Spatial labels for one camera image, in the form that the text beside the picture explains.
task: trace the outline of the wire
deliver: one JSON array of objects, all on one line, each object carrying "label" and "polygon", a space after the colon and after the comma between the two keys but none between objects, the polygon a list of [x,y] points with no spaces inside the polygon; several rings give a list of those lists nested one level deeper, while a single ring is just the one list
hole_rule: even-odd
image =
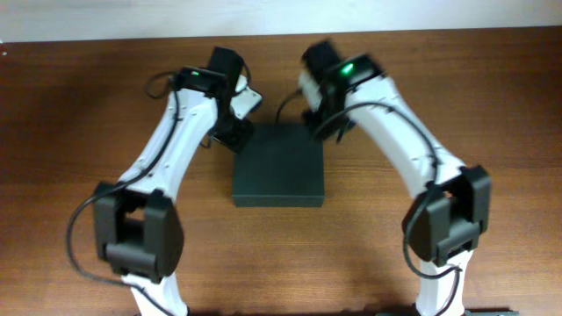
[{"label": "wire", "polygon": [[414,214],[412,215],[412,218],[409,220],[409,222],[406,225],[406,231],[404,232],[404,239],[402,240],[402,252],[404,253],[404,259],[406,260],[407,266],[418,277],[423,277],[423,278],[426,278],[426,279],[429,279],[429,280],[437,280],[441,277],[447,276],[448,274],[450,274],[453,271],[455,272],[455,274],[456,274],[455,275],[455,284],[453,284],[453,289],[452,289],[452,293],[451,293],[449,302],[445,305],[445,307],[438,314],[436,314],[436,316],[443,315],[449,309],[450,305],[452,304],[453,299],[455,298],[455,294],[457,293],[458,283],[460,282],[459,281],[460,280],[460,272],[462,272],[462,269],[455,266],[455,267],[448,268],[447,270],[445,270],[444,272],[441,272],[439,274],[428,275],[428,274],[425,274],[425,273],[419,271],[414,266],[414,264],[412,263],[412,259],[410,258],[410,254],[408,252],[408,246],[409,246],[409,243],[410,243],[410,235],[412,234],[412,229],[414,228],[414,224],[415,224],[416,220],[422,214],[423,209],[425,209],[428,206],[428,204],[429,204],[431,198],[433,197],[433,195],[438,192],[438,188],[439,188],[436,184],[437,176],[439,175],[439,160],[437,158],[437,152],[434,149],[433,144],[431,143],[431,140],[429,139],[429,137],[425,134],[425,132],[410,117],[408,117],[408,115],[406,115],[402,111],[397,110],[393,106],[391,106],[389,104],[381,103],[381,102],[362,102],[362,103],[353,104],[351,106],[348,106],[345,109],[343,109],[342,111],[339,111],[336,114],[329,117],[328,119],[326,119],[324,122],[322,122],[322,124],[320,124],[314,130],[312,138],[316,139],[317,136],[324,130],[324,128],[329,126],[335,120],[337,120],[337,119],[341,118],[342,116],[346,115],[350,111],[354,111],[356,109],[364,108],[364,107],[367,107],[367,106],[370,106],[370,107],[373,107],[373,108],[374,107],[384,108],[389,113],[393,112],[396,115],[398,115],[400,118],[404,119],[404,121],[406,121],[406,123],[408,123],[412,128],[414,128],[416,133],[421,137],[421,139],[425,143],[426,147],[428,148],[428,151],[430,153],[429,156],[433,159],[433,162],[431,164],[431,167],[433,168],[433,174],[432,174],[431,180],[429,182],[429,188],[428,188],[428,191],[427,191],[424,199],[420,202],[418,208],[415,210]]},{"label": "wire", "polygon": [[[161,78],[163,76],[164,76],[164,73],[155,75],[155,76],[151,77],[148,80],[148,82],[151,83],[154,80],[156,80],[158,78]],[[72,232],[73,232],[73,229],[74,229],[74,225],[76,223],[76,220],[83,213],[83,211],[86,209],[86,207],[88,207],[88,205],[96,203],[101,198],[108,197],[113,193],[116,193],[116,192],[119,192],[119,191],[125,189],[128,185],[131,185],[131,184],[136,183],[137,181],[141,180],[144,176],[146,176],[155,167],[155,165],[160,161],[160,158],[162,158],[164,152],[166,151],[166,148],[169,145],[169,142],[171,141],[171,138],[174,134],[174,131],[176,130],[177,122],[179,122],[179,120],[180,120],[179,119],[179,108],[180,108],[179,97],[177,95],[177,90],[176,90],[176,87],[175,87],[175,84],[174,84],[174,81],[173,81],[172,77],[169,78],[168,84],[169,84],[169,87],[166,88],[166,90],[171,88],[172,91],[174,92],[174,98],[176,100],[176,112],[174,113],[172,126],[169,129],[168,135],[166,136],[166,139],[162,143],[162,146],[161,146],[160,150],[156,154],[155,158],[148,164],[148,166],[146,168],[144,168],[137,176],[135,176],[134,178],[132,178],[130,180],[127,180],[123,183],[118,183],[116,186],[114,186],[112,189],[110,189],[108,191],[101,192],[101,193],[98,193],[98,194],[94,194],[91,197],[88,197],[80,205],[78,205],[78,207],[76,207],[76,209],[74,210],[74,212],[70,216],[70,219],[68,220],[67,232],[66,232],[66,250],[67,250],[67,256],[68,256],[68,259],[70,261],[70,264],[72,265],[72,268],[82,277],[86,277],[86,278],[89,278],[90,280],[100,282],[100,283],[104,283],[104,284],[111,284],[111,285],[116,285],[116,286],[133,288],[133,289],[137,290],[142,296],[144,296],[160,312],[164,313],[167,316],[174,316],[173,313],[168,312],[165,308],[163,308],[161,305],[159,305],[153,298],[151,298],[145,292],[145,289],[143,287],[141,287],[140,285],[138,285],[138,284],[128,284],[128,283],[125,283],[125,282],[122,282],[122,281],[119,281],[119,280],[115,280],[115,279],[110,279],[110,278],[107,278],[107,277],[104,277],[104,276],[97,276],[95,274],[92,274],[92,273],[86,271],[84,268],[82,268],[80,263],[77,261],[75,255],[74,255],[74,250],[72,248]],[[149,88],[150,88],[149,84],[147,84],[147,86],[145,86],[145,88],[147,88],[147,89],[145,89],[145,91],[151,97],[151,94],[149,93]],[[157,96],[163,97],[164,94],[160,93]]]},{"label": "wire", "polygon": [[151,76],[150,78],[148,78],[147,83],[144,85],[144,93],[147,96],[149,96],[150,98],[153,98],[153,99],[161,99],[163,97],[166,97],[166,95],[169,92],[169,88],[170,88],[169,82],[164,86],[162,91],[158,94],[152,93],[152,86],[153,86],[153,84],[156,80],[158,80],[160,78],[163,78],[165,76],[170,76],[170,75],[175,75],[175,74],[176,74],[175,71],[164,71],[164,72],[161,72],[159,74]]},{"label": "wire", "polygon": [[302,89],[296,89],[295,91],[293,91],[292,94],[290,94],[289,96],[287,96],[285,98],[285,100],[283,100],[283,102],[281,102],[281,104],[279,105],[279,108],[277,109],[277,114],[275,115],[275,125],[279,124],[279,118],[281,118],[281,111],[283,110],[283,108],[289,104],[289,102],[291,102],[293,99],[302,96]]},{"label": "wire", "polygon": [[209,149],[209,148],[211,148],[212,143],[213,143],[213,137],[212,137],[211,135],[207,135],[207,143],[205,144],[205,143],[203,143],[203,141],[201,140],[201,141],[199,142],[199,145],[200,145],[202,148],[204,148],[204,149]]}]

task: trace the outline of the black joint housing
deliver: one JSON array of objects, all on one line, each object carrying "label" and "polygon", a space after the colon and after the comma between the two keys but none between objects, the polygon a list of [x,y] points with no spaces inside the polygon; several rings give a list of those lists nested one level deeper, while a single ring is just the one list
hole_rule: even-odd
[{"label": "black joint housing", "polygon": [[[322,95],[321,105],[317,111],[303,113],[305,125],[311,131],[326,119],[343,111],[345,98],[357,86],[378,75],[383,71],[367,54],[343,59],[329,40],[309,47],[302,56],[306,69],[320,86]],[[340,132],[340,140],[344,133],[355,124],[347,117],[335,120],[318,134],[319,140],[325,140],[336,132]]]},{"label": "black joint housing", "polygon": [[[409,236],[413,251],[424,261],[442,267],[462,251],[474,250],[487,230],[492,182],[480,166],[461,168],[461,175],[439,186],[421,211]],[[402,229],[427,196],[420,194],[402,221]]]},{"label": "black joint housing", "polygon": [[208,134],[236,153],[254,132],[249,120],[238,119],[230,109],[243,67],[244,60],[234,50],[215,47],[205,68],[183,67],[175,78],[177,90],[201,91],[217,100],[219,115]]},{"label": "black joint housing", "polygon": [[[100,183],[96,193],[112,189]],[[144,220],[127,213],[144,208]],[[94,204],[97,256],[116,274],[148,277],[158,284],[177,267],[184,248],[184,231],[174,204],[159,190],[149,195],[122,190]]]}]

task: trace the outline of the wooden table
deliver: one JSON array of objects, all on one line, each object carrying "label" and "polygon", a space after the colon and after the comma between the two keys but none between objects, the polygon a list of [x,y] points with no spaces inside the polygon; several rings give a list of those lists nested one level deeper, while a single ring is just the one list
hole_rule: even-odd
[{"label": "wooden table", "polygon": [[[141,87],[154,73],[205,65],[232,47],[272,121],[296,88],[299,59],[327,35],[7,44],[0,58],[0,313],[133,315],[132,295],[81,279],[65,256],[68,216],[100,180],[116,181],[163,111]],[[524,315],[562,310],[562,28],[330,35],[370,52],[436,137],[493,178],[489,230],[467,271],[465,305]],[[298,121],[304,102],[283,120]],[[233,154],[199,150],[177,201],[177,269],[196,312],[337,312],[409,305],[418,280],[400,252],[411,201],[398,174],[356,129],[325,144],[318,209],[235,208]],[[92,218],[79,220],[83,265]]]}]

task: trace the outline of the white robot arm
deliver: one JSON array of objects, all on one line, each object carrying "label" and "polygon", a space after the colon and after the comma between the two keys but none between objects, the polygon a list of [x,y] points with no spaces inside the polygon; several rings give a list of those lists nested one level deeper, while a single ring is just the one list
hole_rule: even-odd
[{"label": "white robot arm", "polygon": [[[323,140],[339,131],[340,139],[350,126],[361,126],[415,198],[403,226],[407,230],[407,224],[414,222],[413,236],[408,238],[416,241],[407,243],[422,258],[419,271],[432,277],[451,267],[457,270],[457,276],[421,277],[418,313],[462,315],[466,265],[486,230],[490,188],[486,173],[480,167],[467,169],[447,151],[408,108],[393,80],[367,55],[343,61],[325,41],[310,47],[303,60],[306,70],[299,86],[311,108],[304,118],[313,136]],[[435,195],[430,203],[422,202],[429,194],[428,183],[440,188],[440,197]],[[412,220],[418,207],[423,210]]]},{"label": "white robot arm", "polygon": [[[249,87],[242,68],[249,76],[236,52],[216,47],[206,68],[185,67],[174,74],[166,111],[139,158],[117,184],[99,184],[69,222],[67,250],[73,267],[85,277],[129,286],[143,316],[188,314],[175,274],[184,233],[174,205],[206,135],[237,152],[252,134],[245,117],[262,96]],[[123,283],[90,274],[73,255],[72,227],[89,204],[94,206],[97,255]],[[144,210],[143,220],[126,216],[139,209]]]}]

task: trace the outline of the green led light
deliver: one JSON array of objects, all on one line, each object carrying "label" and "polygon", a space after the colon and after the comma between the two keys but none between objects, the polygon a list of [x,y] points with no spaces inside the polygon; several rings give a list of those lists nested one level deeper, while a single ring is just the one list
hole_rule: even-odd
[{"label": "green led light", "polygon": [[344,68],[342,68],[342,73],[344,75],[347,75],[348,73],[351,72],[352,69],[353,69],[353,64],[346,65]]}]

